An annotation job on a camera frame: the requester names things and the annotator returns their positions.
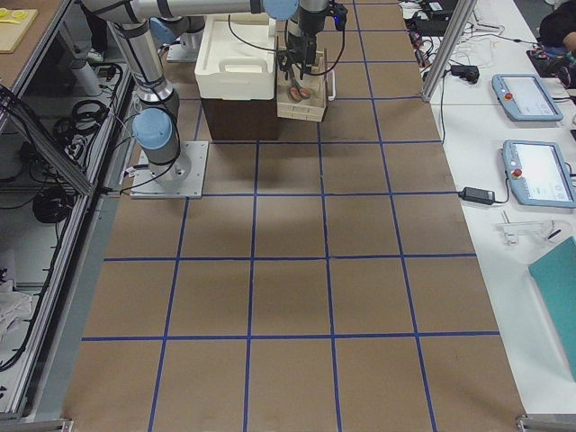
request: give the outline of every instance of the teal mat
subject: teal mat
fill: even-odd
[[[564,242],[530,267],[576,379],[576,238]]]

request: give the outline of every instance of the box handle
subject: box handle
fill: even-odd
[[[334,69],[330,70],[330,75],[332,76],[332,92],[328,95],[328,100],[332,102],[336,99],[336,72]]]
[[[260,73],[265,73],[268,70],[266,60],[259,57],[228,57],[221,59],[218,63],[220,72],[226,72],[226,66],[260,66]]]

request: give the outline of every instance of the white screen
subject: white screen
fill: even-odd
[[[538,84],[531,76],[509,76],[502,78],[514,96],[517,108],[524,115],[554,115]]]
[[[554,147],[517,144],[516,150],[528,198],[547,201],[572,201],[563,181],[563,173]]]

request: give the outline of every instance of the blue framed tablet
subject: blue framed tablet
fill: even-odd
[[[558,122],[563,114],[539,76],[497,74],[492,88],[506,114],[516,122]]]
[[[576,208],[576,192],[558,144],[509,139],[502,156],[510,189],[519,203]]]

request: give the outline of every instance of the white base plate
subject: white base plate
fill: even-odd
[[[159,183],[152,181],[142,186],[130,189],[132,198],[202,198],[204,185],[204,173],[206,171],[206,160],[208,159],[208,141],[182,141],[183,152],[190,158],[192,168],[190,174],[181,182]],[[142,151],[140,153],[139,164],[147,164],[148,158]],[[147,169],[136,172],[134,185],[139,185],[152,179],[152,174]]]
[[[197,59],[198,49],[184,50],[182,45],[172,45],[166,56],[168,63],[194,63]]]

